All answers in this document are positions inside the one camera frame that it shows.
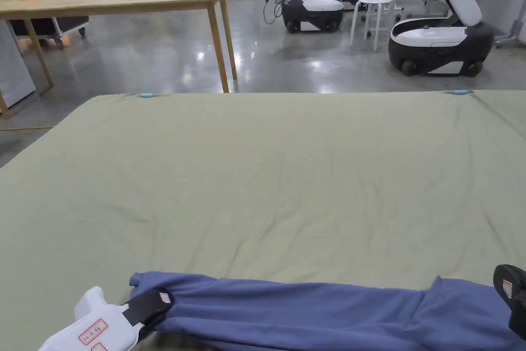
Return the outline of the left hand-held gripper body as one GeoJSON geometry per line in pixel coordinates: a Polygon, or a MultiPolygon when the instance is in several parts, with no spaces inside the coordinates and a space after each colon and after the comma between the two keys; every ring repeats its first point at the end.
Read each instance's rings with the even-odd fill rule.
{"type": "Polygon", "coordinates": [[[74,308],[75,321],[51,335],[39,350],[131,350],[139,342],[140,324],[125,316],[129,305],[109,304],[104,291],[87,290],[74,308]]]}

